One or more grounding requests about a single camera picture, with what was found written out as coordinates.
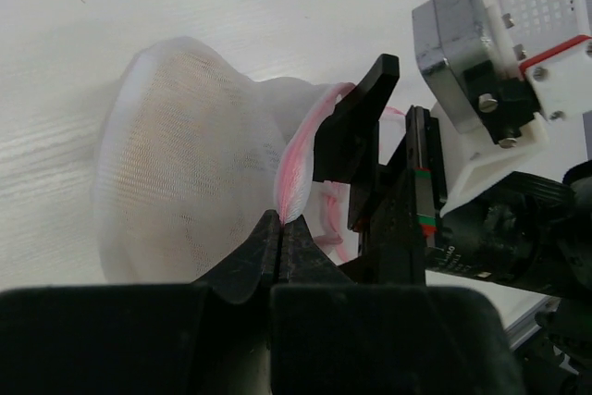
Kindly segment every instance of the white mesh bag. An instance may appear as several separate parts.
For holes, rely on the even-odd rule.
[[[191,38],[140,52],[97,147],[92,189],[109,282],[189,282],[274,208],[286,143],[327,90],[254,82]]]

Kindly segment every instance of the bolt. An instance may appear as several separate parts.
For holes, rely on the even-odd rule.
[[[498,108],[498,101],[491,94],[485,93],[479,96],[479,111],[481,113],[491,113],[496,108]]]
[[[503,24],[506,26],[507,29],[513,27],[515,25],[514,19],[512,19],[512,14],[506,13],[501,17]]]
[[[549,119],[551,119],[551,120],[565,119],[565,113],[563,113],[562,111],[556,111],[554,113],[551,113],[551,116],[549,116]]]
[[[519,44],[519,45],[514,46],[514,54],[516,55],[516,59],[525,60],[526,59],[526,50],[524,50],[524,45]]]
[[[533,71],[533,78],[535,78],[535,80],[538,80],[539,82],[545,80],[548,77],[548,75],[549,71],[542,67],[536,67]]]
[[[501,148],[514,148],[518,144],[518,140],[516,138],[504,138],[498,141],[498,144]]]

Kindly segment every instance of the metal screw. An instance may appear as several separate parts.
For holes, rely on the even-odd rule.
[[[512,19],[512,14],[510,13],[506,13],[501,17],[501,20],[503,21],[503,24],[506,26],[506,28],[511,28],[515,25],[514,23],[514,19]]]
[[[549,116],[549,119],[551,119],[551,120],[564,119],[564,118],[565,118],[565,113],[563,113],[562,111],[556,111],[554,113],[551,113],[551,116]]]
[[[498,101],[489,93],[479,96],[479,111],[481,113],[491,113],[498,108]]]
[[[525,60],[526,50],[524,50],[524,45],[520,43],[519,45],[514,46],[514,54],[516,55],[516,59]]]
[[[504,138],[498,142],[501,148],[514,148],[518,144],[516,138]]]
[[[535,80],[538,80],[539,82],[545,80],[548,75],[549,71],[542,67],[536,67],[535,71],[533,71],[533,78],[535,78]]]

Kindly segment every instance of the screw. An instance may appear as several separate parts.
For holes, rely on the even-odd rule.
[[[536,67],[535,70],[533,71],[533,78],[535,78],[535,80],[538,80],[539,82],[541,82],[542,80],[545,80],[548,75],[549,75],[549,71],[542,68],[542,67]]]
[[[498,108],[498,101],[491,94],[485,93],[479,96],[479,111],[481,113],[491,113],[496,108]]]
[[[498,144],[501,148],[514,148],[518,144],[518,140],[516,138],[504,138],[498,141]]]
[[[514,46],[514,54],[516,55],[516,59],[525,60],[526,50],[524,50],[524,45],[520,43],[519,45]]]
[[[563,113],[562,111],[556,111],[554,113],[551,113],[551,116],[549,116],[549,119],[551,119],[551,120],[564,119],[564,118],[565,118],[565,113]]]
[[[507,29],[513,27],[515,25],[514,19],[512,19],[512,14],[506,13],[501,17],[503,24],[506,26]]]

